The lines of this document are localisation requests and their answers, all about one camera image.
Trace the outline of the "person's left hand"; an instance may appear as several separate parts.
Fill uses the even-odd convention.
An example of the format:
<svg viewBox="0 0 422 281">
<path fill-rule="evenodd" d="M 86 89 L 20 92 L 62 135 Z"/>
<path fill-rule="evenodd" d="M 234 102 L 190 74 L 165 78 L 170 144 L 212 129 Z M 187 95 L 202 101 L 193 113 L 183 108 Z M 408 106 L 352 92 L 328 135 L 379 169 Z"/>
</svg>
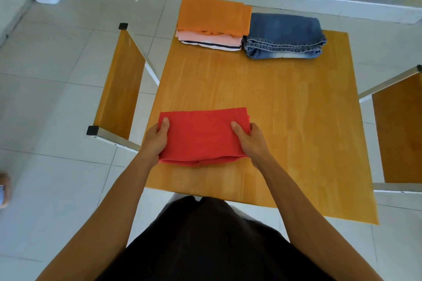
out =
<svg viewBox="0 0 422 281">
<path fill-rule="evenodd" d="M 158 163 L 160 153 L 167 145 L 167 135 L 158 134 L 160 125 L 161 124 L 155 124 L 147 130 L 139 151 L 141 158 L 149 164 L 150 167 L 153 167 Z"/>
</svg>

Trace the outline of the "person's right hand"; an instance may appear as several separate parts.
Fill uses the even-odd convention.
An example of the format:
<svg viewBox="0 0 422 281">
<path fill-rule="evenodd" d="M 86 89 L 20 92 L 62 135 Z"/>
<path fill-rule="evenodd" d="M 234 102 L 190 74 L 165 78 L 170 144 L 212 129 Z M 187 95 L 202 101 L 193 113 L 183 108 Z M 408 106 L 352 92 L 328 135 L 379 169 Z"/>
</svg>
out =
<svg viewBox="0 0 422 281">
<path fill-rule="evenodd" d="M 273 157 L 268 150 L 264 135 L 255 123 L 250 123 L 250 137 L 238 138 L 241 148 L 248 156 L 252 164 L 260 171 L 267 168 L 273 161 Z"/>
</svg>

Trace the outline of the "red cloth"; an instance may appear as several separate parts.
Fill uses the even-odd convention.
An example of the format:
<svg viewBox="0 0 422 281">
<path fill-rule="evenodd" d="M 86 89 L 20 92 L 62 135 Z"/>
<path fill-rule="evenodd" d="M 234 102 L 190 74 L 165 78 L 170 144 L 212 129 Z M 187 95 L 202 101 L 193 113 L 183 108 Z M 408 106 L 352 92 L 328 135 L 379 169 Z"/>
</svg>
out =
<svg viewBox="0 0 422 281">
<path fill-rule="evenodd" d="M 231 122 L 250 134 L 250 116 L 245 107 L 220 110 L 161 112 L 170 127 L 160 162 L 175 166 L 208 166 L 246 158 Z"/>
</svg>

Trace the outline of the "person's right forearm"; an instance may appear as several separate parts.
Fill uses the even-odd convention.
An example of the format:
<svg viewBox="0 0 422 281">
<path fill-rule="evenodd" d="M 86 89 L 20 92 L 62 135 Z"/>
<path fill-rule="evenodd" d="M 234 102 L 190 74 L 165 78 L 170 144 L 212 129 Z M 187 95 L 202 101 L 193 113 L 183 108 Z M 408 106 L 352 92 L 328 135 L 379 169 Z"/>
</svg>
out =
<svg viewBox="0 0 422 281">
<path fill-rule="evenodd" d="M 271 154 L 257 154 L 252 163 L 263 175 L 295 248 L 336 281 L 383 281 Z"/>
</svg>

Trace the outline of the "person's left forearm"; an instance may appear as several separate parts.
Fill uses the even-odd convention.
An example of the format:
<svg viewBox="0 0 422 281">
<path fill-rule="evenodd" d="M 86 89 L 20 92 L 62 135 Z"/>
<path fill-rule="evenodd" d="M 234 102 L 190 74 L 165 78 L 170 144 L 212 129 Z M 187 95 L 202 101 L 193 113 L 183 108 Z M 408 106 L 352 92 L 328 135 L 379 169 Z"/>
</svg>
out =
<svg viewBox="0 0 422 281">
<path fill-rule="evenodd" d="M 138 203 L 158 159 L 158 152 L 141 150 L 36 281 L 94 281 L 126 248 Z"/>
</svg>

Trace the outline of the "wooden table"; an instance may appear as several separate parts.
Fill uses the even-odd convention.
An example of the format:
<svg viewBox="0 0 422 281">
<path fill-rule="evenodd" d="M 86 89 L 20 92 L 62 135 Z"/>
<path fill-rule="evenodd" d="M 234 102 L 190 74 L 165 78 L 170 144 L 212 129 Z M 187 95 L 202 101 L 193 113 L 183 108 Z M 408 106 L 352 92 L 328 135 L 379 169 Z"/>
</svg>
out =
<svg viewBox="0 0 422 281">
<path fill-rule="evenodd" d="M 378 224 L 349 36 L 324 31 L 316 59 L 254 60 L 173 38 L 147 127 L 161 112 L 245 107 L 270 153 L 324 216 Z M 276 207 L 249 158 L 160 163 L 147 187 Z"/>
</svg>

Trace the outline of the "wooden chair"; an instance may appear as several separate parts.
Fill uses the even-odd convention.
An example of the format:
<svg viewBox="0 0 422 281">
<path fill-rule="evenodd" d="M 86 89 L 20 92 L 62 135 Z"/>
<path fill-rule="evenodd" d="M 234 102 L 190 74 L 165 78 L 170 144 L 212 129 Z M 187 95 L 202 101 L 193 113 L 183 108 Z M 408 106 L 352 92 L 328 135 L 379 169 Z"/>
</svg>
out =
<svg viewBox="0 0 422 281">
<path fill-rule="evenodd" d="M 372 99 L 384 182 L 380 193 L 422 195 L 422 65 L 358 94 Z"/>
<path fill-rule="evenodd" d="M 140 150 L 129 136 L 144 69 L 158 86 L 160 79 L 147 53 L 132 37 L 129 24 L 120 23 L 112 62 L 87 136 L 134 153 Z"/>
</svg>

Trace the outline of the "folded striped white cloth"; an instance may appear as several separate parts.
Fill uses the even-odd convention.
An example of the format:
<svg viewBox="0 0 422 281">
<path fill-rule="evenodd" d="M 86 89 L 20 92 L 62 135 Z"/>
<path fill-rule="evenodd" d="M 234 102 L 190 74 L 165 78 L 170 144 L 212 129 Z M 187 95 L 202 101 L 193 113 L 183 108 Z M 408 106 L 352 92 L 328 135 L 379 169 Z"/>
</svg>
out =
<svg viewBox="0 0 422 281">
<path fill-rule="evenodd" d="M 181 41 L 182 44 L 187 45 L 195 45 L 209 49 L 216 49 L 216 50 L 223 50 L 223 51 L 230 51 L 235 52 L 242 49 L 242 46 L 228 46 L 222 44 L 212 44 L 212 43 L 205 43 L 205 42 L 198 42 L 198 41 Z"/>
</svg>

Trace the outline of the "folded pink cloth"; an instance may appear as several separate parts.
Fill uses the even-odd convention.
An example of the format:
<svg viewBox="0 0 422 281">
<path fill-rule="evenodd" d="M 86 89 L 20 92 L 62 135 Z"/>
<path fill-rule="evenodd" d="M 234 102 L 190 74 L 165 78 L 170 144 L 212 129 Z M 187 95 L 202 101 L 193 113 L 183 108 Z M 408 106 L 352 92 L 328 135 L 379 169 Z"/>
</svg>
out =
<svg viewBox="0 0 422 281">
<path fill-rule="evenodd" d="M 220 44 L 231 47 L 241 46 L 242 37 L 234 37 L 230 34 L 205 35 L 191 31 L 176 31 L 176 37 L 180 41 L 194 41 L 208 44 Z"/>
</svg>

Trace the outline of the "folded blue jeans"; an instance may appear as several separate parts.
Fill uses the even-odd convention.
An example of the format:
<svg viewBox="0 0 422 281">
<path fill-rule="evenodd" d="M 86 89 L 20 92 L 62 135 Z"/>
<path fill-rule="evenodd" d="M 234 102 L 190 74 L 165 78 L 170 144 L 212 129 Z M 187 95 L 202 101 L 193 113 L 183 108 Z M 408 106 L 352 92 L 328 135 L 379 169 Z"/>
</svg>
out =
<svg viewBox="0 0 422 281">
<path fill-rule="evenodd" d="M 252 13 L 249 34 L 242 39 L 246 55 L 255 60 L 314 59 L 326 43 L 317 18 L 271 13 Z"/>
</svg>

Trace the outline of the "folded orange cloth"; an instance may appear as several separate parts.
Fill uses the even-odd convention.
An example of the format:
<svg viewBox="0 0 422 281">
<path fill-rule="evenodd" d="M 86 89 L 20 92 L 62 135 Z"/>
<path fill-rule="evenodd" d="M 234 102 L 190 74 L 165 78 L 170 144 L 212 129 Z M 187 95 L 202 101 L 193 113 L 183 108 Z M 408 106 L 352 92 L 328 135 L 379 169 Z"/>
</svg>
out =
<svg viewBox="0 0 422 281">
<path fill-rule="evenodd" d="M 182 0 L 176 30 L 243 37 L 249 34 L 251 14 L 252 7 L 240 2 Z"/>
</svg>

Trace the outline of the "person's black clothing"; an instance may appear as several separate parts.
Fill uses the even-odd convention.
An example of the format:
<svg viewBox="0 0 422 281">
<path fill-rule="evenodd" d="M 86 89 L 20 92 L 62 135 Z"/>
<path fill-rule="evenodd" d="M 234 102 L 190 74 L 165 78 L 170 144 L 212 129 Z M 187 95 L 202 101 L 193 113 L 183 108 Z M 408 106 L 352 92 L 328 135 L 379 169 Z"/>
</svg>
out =
<svg viewBox="0 0 422 281">
<path fill-rule="evenodd" d="M 164 207 L 95 281 L 335 281 L 279 231 L 225 201 Z"/>
</svg>

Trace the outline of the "person's foot in sandal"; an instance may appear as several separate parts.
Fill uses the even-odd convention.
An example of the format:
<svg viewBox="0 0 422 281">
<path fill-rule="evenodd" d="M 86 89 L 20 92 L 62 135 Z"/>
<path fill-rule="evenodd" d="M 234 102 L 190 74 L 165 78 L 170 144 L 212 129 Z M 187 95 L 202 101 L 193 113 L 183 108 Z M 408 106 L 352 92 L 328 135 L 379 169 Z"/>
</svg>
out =
<svg viewBox="0 0 422 281">
<path fill-rule="evenodd" d="M 11 178 L 7 172 L 0 171 L 0 209 L 8 206 L 11 199 Z"/>
</svg>

